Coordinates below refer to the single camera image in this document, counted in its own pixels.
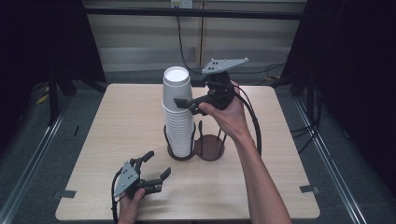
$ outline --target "wrist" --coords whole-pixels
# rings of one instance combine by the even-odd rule
[[[251,136],[249,131],[242,132],[242,133],[234,136],[233,142],[235,143],[236,146],[245,146],[246,147],[250,144],[253,144],[253,146],[254,146],[254,140],[253,140],[253,137]]]

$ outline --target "black curtain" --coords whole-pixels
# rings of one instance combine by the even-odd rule
[[[395,4],[385,0],[345,1],[339,7],[340,16],[333,19],[337,23],[327,42],[314,45],[319,50],[309,49],[309,55],[304,52],[310,39],[315,44],[326,36],[316,40],[316,30],[309,29],[296,36],[290,68],[304,64],[311,69],[326,105],[396,196]],[[312,65],[302,61],[312,57],[320,61]],[[295,78],[295,90],[306,87],[307,73]]]
[[[2,1],[0,31],[3,150],[27,106],[32,87],[49,81],[50,73],[65,94],[75,91],[72,79],[106,79],[81,0]]]

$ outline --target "wooden table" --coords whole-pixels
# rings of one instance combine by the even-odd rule
[[[274,90],[242,88],[262,129],[262,159],[291,217],[318,217],[313,192],[300,190],[309,182]],[[204,88],[192,89],[194,98],[206,92]],[[114,174],[125,161],[150,150],[155,156],[143,163],[141,177],[158,178],[169,166],[172,174],[164,181],[163,192],[145,197],[139,220],[249,219],[245,181],[233,141],[226,140],[224,154],[217,161],[204,161],[198,156],[188,161],[173,160],[163,136],[162,95],[162,85],[108,86],[66,187],[77,193],[72,199],[61,199],[58,219],[112,219],[110,186]],[[204,134],[219,131],[210,116],[196,115],[194,120],[196,124],[203,121]],[[247,120],[255,137],[248,112]]]

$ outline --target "human arm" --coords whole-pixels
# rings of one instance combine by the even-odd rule
[[[121,194],[119,224],[135,224],[137,219],[137,209],[144,196],[144,189],[139,189],[134,194],[133,198],[129,195],[125,195],[125,192]]]
[[[199,108],[211,115],[235,143],[244,172],[251,222],[291,223],[288,210],[248,130],[242,102],[234,97],[222,111],[207,103],[199,104]]]

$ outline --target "stack of paper cups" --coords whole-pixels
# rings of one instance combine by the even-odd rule
[[[177,107],[175,98],[192,99],[189,72],[178,66],[166,69],[163,74],[163,113],[173,154],[183,158],[191,154],[194,120],[189,109]]]

